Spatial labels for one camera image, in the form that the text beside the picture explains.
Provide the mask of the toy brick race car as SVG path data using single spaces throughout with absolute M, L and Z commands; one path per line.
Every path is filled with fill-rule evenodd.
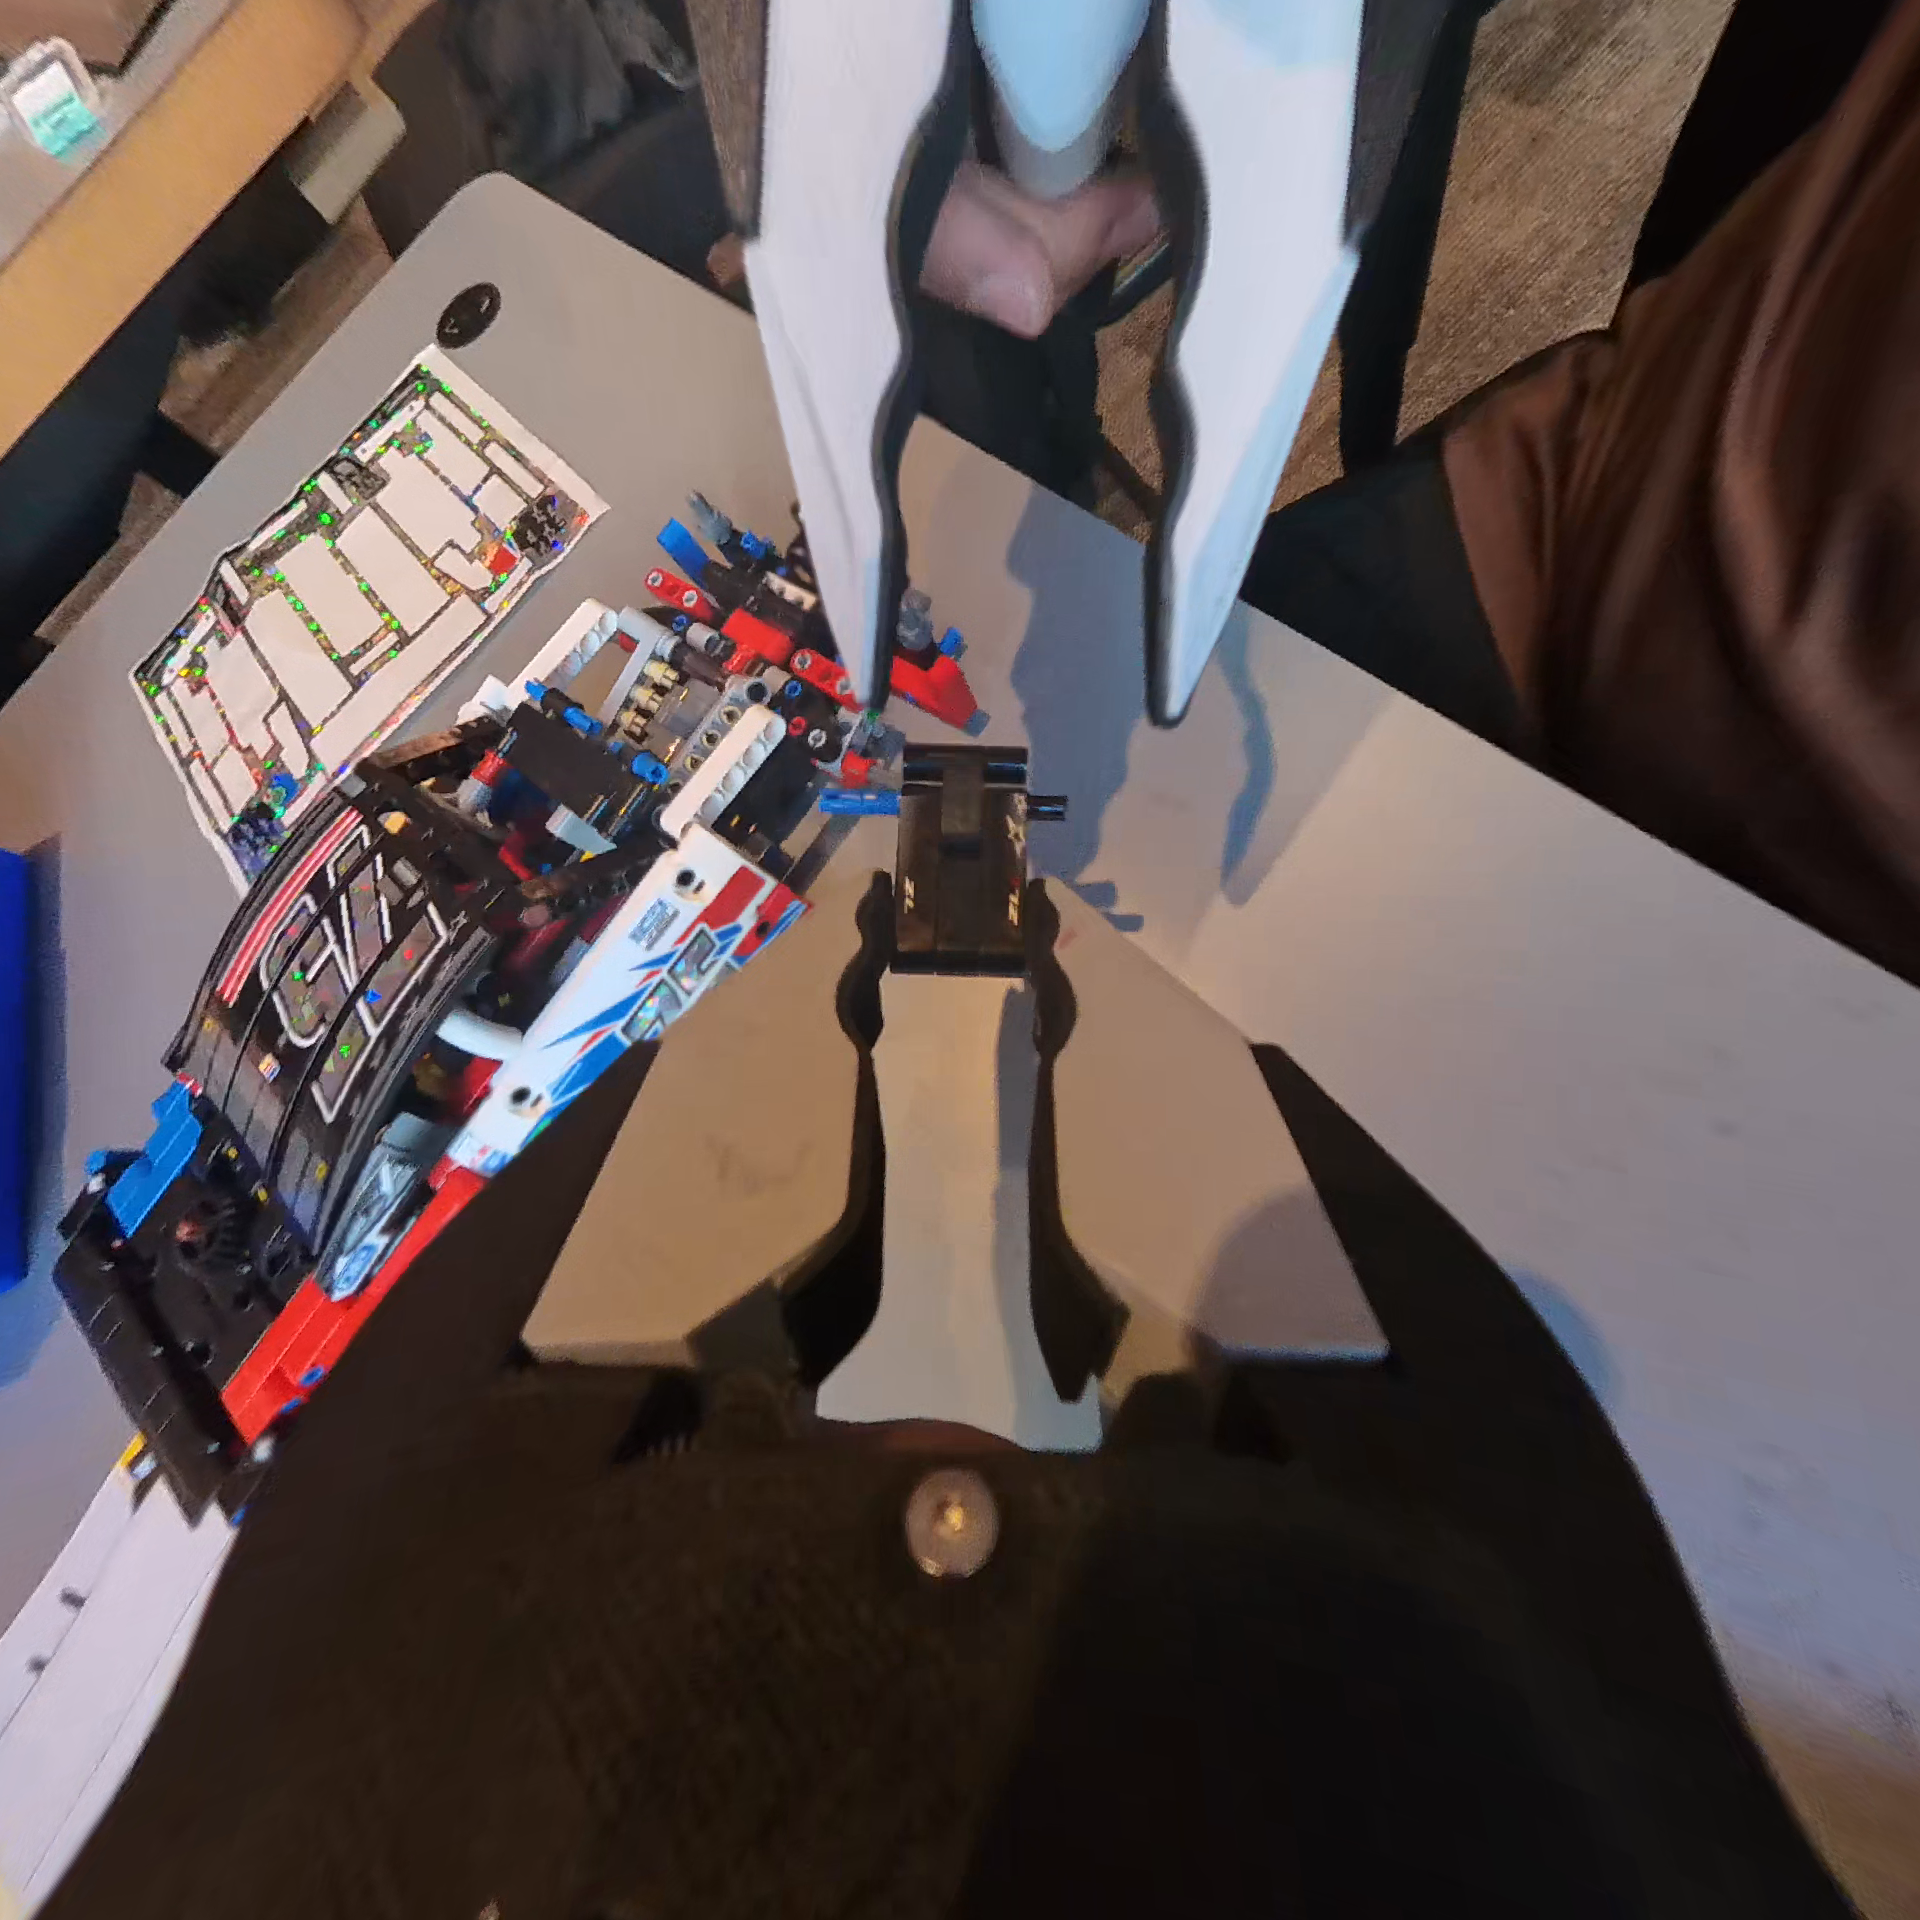
M 641 610 L 581 601 L 455 725 L 336 776 L 206 963 L 55 1286 L 125 1472 L 234 1520 L 370 1309 L 630 1049 L 808 912 L 827 811 L 893 785 L 802 524 L 705 498 Z

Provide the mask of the red angled brick piece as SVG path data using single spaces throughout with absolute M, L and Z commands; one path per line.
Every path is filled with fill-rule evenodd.
M 919 649 L 893 646 L 885 666 L 887 698 L 910 705 L 955 732 L 975 736 L 988 725 L 959 652 L 941 641 Z

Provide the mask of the small clear plastic box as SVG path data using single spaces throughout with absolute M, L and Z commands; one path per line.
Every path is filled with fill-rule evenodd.
M 104 129 L 96 83 L 60 36 L 35 38 L 5 63 L 2 109 L 35 154 L 53 160 L 83 154 Z

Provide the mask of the holographic sticker sheet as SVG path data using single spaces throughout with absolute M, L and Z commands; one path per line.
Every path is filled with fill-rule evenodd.
M 238 894 L 606 499 L 444 346 L 217 553 L 130 690 Z

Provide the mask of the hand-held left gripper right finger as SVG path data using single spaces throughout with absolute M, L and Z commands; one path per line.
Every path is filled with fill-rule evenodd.
M 1027 887 L 1028 1299 L 1052 1391 L 1368 1364 L 1386 1334 L 1254 1043 L 1070 890 Z

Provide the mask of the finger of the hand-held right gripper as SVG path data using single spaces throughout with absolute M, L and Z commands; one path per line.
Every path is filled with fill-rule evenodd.
M 1164 504 L 1146 561 L 1146 707 L 1177 723 L 1233 610 L 1357 271 L 1347 190 L 1359 3 L 1154 4 L 1141 154 L 1174 309 L 1149 383 Z
M 960 150 L 960 79 L 952 3 L 761 10 L 749 296 L 813 575 L 863 707 L 887 698 L 907 298 Z

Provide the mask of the grey desk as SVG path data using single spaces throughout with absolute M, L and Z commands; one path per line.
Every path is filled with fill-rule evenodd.
M 232 887 L 130 661 L 493 281 L 464 356 L 608 513 L 419 723 L 581 597 L 636 599 L 702 491 L 794 498 L 755 322 L 527 188 L 465 188 L 5 707 L 5 847 L 53 840 L 46 1207 L 143 1133 Z M 1280 627 L 1141 717 L 1131 538 L 919 425 L 914 577 L 995 739 L 1072 796 L 1040 872 L 1280 1043 L 1597 1387 L 1795 1810 L 1914 1915 L 1914 990 Z

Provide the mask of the black brick hood piece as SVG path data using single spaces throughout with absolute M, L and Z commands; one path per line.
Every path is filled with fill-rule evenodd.
M 1028 749 L 964 740 L 903 754 L 893 881 L 895 973 L 1018 979 L 1027 831 L 1057 822 L 1062 796 L 1028 786 Z

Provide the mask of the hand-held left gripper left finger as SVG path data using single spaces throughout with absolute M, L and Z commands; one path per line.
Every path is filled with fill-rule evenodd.
M 816 905 L 651 1055 L 524 1326 L 545 1361 L 820 1387 L 876 1319 L 887 881 Z

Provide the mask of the person's right hand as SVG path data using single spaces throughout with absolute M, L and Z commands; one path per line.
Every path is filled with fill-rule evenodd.
M 1160 207 L 1141 172 L 1107 172 L 1061 198 L 1039 198 L 1005 172 L 964 160 L 933 219 L 919 291 L 1037 339 L 1091 276 L 1160 230 Z

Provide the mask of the person's torso brown shirt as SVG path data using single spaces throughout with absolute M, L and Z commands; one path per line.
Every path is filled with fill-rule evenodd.
M 1615 322 L 1441 436 L 1529 747 L 1916 979 L 1916 13 Z

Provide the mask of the blue plastic bin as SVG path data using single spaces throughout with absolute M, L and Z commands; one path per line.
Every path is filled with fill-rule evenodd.
M 33 1175 L 33 872 L 2 851 L 2 1292 L 28 1259 Z

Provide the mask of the wooden table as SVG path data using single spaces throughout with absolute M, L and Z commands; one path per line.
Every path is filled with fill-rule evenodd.
M 170 4 L 96 144 L 5 130 L 2 448 L 35 422 L 276 147 L 363 77 L 419 3 Z

